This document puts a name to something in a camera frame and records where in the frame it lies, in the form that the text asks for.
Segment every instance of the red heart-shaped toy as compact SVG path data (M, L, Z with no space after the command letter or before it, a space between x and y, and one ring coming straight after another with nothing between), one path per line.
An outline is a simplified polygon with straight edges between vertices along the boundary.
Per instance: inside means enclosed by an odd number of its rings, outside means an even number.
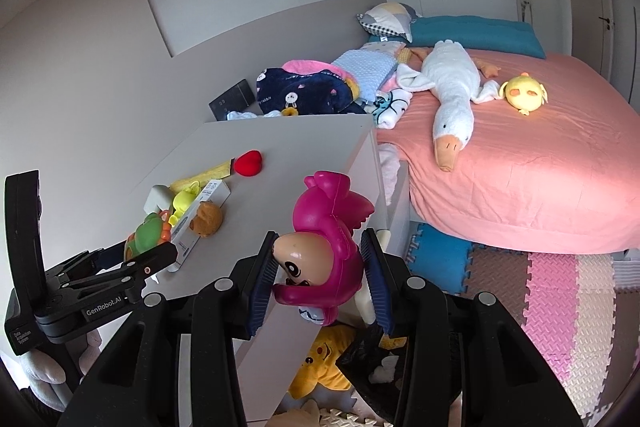
M259 151L249 151L234 161L234 171L241 176L255 176L262 170L262 155Z

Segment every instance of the salmon bedspread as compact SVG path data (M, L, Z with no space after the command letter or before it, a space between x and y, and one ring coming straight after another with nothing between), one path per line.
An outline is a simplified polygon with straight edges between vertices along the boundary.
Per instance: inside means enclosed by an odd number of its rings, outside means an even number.
M506 100L472 105L474 133L453 172L433 157L438 100L414 94L393 130L379 130L409 163L412 203L441 232L492 247L612 253L640 247L640 116L577 58L546 60L470 50L500 66L501 84L526 71L548 104L523 116Z

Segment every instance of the silver screw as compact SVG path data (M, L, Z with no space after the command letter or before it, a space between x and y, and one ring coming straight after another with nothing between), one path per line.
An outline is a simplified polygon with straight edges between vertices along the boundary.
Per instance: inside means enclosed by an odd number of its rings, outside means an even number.
M479 294L478 300L485 306L493 306L496 302L495 295L489 292L482 292Z
M414 290L421 290L422 288L427 286L427 283L424 281L422 277L414 276L414 277L409 277L409 279L406 280L406 285L409 286L409 288L412 288Z
M234 286L234 282L231 279L228 279L227 277L218 279L213 285L213 287L219 292L230 290L231 288L233 288L233 286Z
M147 295L144 300L145 306L149 306L150 308L152 308L153 306L158 306L161 301L162 297L159 293L149 293L149 295Z

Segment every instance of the white stuffed goose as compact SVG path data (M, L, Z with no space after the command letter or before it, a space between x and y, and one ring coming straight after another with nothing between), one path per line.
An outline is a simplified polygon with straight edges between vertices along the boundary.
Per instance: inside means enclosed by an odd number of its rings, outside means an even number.
M420 73L400 64L397 78L402 89L430 90L440 100L433 122L433 149L440 170L451 172L474 130L470 100L483 103L497 99L500 86L489 80L480 87L476 64L459 42L449 40L436 43Z

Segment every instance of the goose beak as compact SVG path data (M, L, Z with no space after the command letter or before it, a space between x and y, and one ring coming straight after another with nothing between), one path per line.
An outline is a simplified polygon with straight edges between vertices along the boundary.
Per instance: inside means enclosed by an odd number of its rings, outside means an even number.
M436 163L442 172L451 172L453 170L461 149L462 142L452 134L436 138L433 150L436 156Z

